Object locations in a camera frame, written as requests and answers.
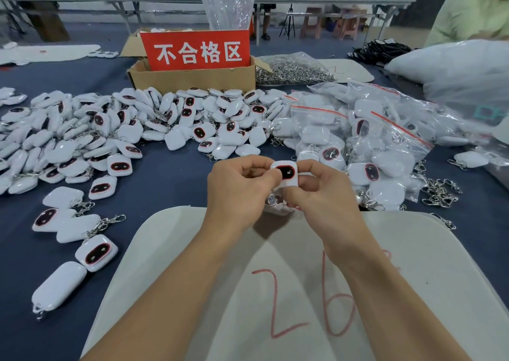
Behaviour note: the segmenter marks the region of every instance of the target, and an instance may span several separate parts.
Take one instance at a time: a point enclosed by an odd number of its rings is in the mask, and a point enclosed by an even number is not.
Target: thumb
[[[258,182],[261,186],[263,186],[263,189],[267,194],[270,194],[273,188],[277,187],[281,183],[281,179],[283,178],[283,175],[281,174],[281,171],[274,168],[268,171],[265,171],[265,173],[262,176],[259,176],[258,178],[255,178],[256,182]]]
[[[283,199],[286,203],[305,208],[306,200],[309,194],[302,188],[290,186],[283,188]]]

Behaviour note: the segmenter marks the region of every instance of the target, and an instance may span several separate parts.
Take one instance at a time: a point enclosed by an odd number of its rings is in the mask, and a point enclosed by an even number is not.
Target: person
[[[254,27],[254,34],[251,35],[251,40],[254,40],[256,39],[256,32],[258,30],[258,25],[257,25],[257,15],[256,15],[256,12],[258,11],[258,4],[254,4],[254,15],[253,15],[253,27]],[[265,12],[264,16],[263,16],[263,30],[262,30],[262,35],[261,35],[261,39],[265,40],[265,41],[270,41],[270,36],[267,34],[267,29],[269,28],[269,24],[270,24],[270,11],[272,9],[276,9],[276,4],[275,3],[263,3],[260,5],[260,10],[263,10]]]
[[[270,158],[214,164],[207,211],[182,253],[82,358],[181,361],[214,280],[242,233],[261,216],[282,174]],[[358,209],[347,175],[315,160],[297,162],[299,186],[283,197],[299,206],[345,276],[378,361],[471,361],[383,254]]]
[[[424,46],[476,38],[509,39],[509,0],[445,0]]]

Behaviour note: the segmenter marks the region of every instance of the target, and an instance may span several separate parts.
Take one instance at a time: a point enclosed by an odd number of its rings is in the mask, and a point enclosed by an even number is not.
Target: stool
[[[322,13],[321,7],[308,7],[306,9],[306,13]],[[304,17],[304,23],[302,24],[302,28],[300,29],[300,38],[306,37],[306,33],[310,30],[315,30],[315,39],[320,38],[322,34],[322,18],[317,17],[317,23],[315,25],[309,24],[309,16]]]
[[[366,9],[342,9],[341,13],[344,14],[367,14]],[[353,39],[357,38],[359,30],[360,17],[347,18],[337,21],[336,27],[332,35],[339,39],[345,39],[345,36],[349,35]]]

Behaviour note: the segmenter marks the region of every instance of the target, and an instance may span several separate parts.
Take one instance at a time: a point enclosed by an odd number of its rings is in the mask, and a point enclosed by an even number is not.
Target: green shirt
[[[479,32],[509,35],[509,0],[445,0],[425,46],[464,41]]]

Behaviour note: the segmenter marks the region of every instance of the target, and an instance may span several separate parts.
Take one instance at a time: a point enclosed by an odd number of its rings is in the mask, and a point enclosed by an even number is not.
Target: red sign
[[[151,70],[237,68],[251,64],[249,30],[140,33]]]

